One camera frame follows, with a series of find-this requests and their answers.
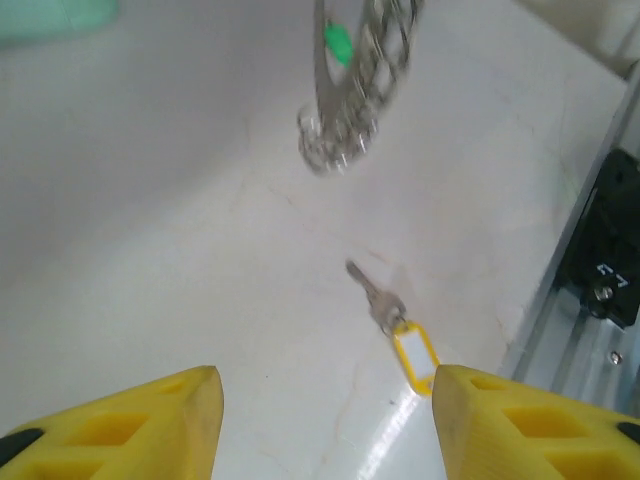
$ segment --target silver key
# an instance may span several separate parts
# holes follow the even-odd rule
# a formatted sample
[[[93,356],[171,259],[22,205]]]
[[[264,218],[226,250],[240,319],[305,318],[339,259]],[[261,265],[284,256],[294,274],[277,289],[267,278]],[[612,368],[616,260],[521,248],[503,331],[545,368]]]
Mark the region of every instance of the silver key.
[[[380,290],[351,260],[346,263],[347,272],[364,288],[369,300],[369,313],[385,335],[390,336],[398,322],[404,321],[407,311],[400,297],[388,290]]]

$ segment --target black mount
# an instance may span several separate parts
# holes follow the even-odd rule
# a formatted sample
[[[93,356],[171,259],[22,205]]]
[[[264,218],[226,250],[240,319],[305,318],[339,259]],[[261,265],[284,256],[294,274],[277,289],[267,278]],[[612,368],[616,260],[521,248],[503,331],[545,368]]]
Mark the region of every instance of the black mount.
[[[622,150],[607,155],[556,276],[591,315],[621,328],[640,306],[639,168]]]

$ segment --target bolt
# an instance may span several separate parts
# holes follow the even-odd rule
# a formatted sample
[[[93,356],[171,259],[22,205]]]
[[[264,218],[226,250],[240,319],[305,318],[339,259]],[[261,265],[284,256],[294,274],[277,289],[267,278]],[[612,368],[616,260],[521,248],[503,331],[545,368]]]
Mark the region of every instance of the bolt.
[[[622,363],[622,355],[614,350],[609,354],[609,360],[614,365],[620,365]]]
[[[593,294],[596,296],[596,300],[603,303],[613,298],[613,288],[606,285],[603,287],[596,287],[593,289]]]

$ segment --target yellow key tag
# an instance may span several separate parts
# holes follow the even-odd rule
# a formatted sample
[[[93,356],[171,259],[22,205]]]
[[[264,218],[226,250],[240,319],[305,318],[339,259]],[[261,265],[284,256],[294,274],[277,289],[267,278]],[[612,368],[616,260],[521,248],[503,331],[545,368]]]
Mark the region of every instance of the yellow key tag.
[[[403,321],[394,327],[391,338],[411,388],[419,395],[431,395],[440,361],[427,332],[415,322]]]

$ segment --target white table surface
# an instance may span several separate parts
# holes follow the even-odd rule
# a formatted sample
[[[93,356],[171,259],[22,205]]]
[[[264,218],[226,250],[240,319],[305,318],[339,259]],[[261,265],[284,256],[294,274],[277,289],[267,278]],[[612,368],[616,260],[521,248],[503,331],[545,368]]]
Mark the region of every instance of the white table surface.
[[[311,0],[123,3],[0,51],[0,431],[214,364],[217,479],[443,478],[344,261],[495,371],[623,82],[507,0],[431,0],[373,149],[318,179]]]

